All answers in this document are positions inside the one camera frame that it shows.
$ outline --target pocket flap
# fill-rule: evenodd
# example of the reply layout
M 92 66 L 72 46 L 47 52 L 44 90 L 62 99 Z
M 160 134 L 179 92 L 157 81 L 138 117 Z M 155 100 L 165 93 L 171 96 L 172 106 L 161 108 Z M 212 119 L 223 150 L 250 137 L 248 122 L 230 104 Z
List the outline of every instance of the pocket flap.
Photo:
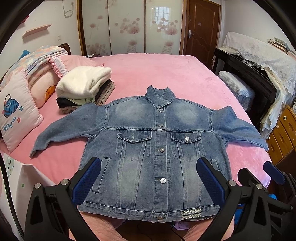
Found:
M 119 130 L 117 138 L 130 143 L 136 143 L 151 140 L 151 135 L 151 130 Z
M 195 141 L 201 140 L 201 134 L 199 131 L 196 132 L 173 132 L 170 133 L 173 141 L 190 144 Z

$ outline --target folded white sweater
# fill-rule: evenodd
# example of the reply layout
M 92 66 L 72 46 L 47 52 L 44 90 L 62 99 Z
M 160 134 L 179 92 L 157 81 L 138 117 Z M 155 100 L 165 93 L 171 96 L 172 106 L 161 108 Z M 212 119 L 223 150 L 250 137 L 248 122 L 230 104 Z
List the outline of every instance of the folded white sweater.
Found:
M 57 96 L 68 99 L 94 98 L 111 78 L 111 68 L 78 66 L 67 73 L 56 87 Z

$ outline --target black piano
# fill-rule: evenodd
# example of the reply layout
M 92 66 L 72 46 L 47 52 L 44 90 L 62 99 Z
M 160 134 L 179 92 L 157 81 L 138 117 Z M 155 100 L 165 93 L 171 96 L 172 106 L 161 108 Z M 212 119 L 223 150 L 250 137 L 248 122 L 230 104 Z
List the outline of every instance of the black piano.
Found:
M 225 62 L 223 71 L 236 74 L 254 90 L 256 96 L 252 108 L 247 114 L 253 125 L 259 130 L 262 118 L 276 99 L 276 88 L 268 78 L 265 70 L 248 65 L 243 62 L 240 56 L 228 54 L 217 48 L 215 56 L 214 73 L 217 69 L 218 60 L 221 59 Z

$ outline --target jacket sleeve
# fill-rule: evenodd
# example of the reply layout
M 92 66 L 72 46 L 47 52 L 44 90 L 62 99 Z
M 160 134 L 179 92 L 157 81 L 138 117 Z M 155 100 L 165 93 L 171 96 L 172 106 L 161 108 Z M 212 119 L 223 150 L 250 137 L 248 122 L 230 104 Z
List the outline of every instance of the jacket sleeve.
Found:
M 38 150 L 45 150 L 50 142 L 62 142 L 76 137 L 93 137 L 102 130 L 105 120 L 105 106 L 87 103 L 50 124 L 37 137 L 30 157 Z
M 249 142 L 268 150 L 267 143 L 257 129 L 252 124 L 237 118 L 230 106 L 213 110 L 211 122 L 214 132 L 225 141 L 225 145 L 228 142 Z

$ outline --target wooden floor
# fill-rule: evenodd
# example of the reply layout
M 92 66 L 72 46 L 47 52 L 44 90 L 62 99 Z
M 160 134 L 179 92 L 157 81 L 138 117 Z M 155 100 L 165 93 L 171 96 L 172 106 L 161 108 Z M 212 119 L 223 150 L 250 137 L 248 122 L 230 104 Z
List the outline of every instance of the wooden floor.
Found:
M 180 241 L 181 238 L 171 229 L 169 223 L 126 221 L 117 231 L 128 241 Z M 181 237 L 184 237 L 187 233 L 187 230 L 174 229 L 174 231 Z

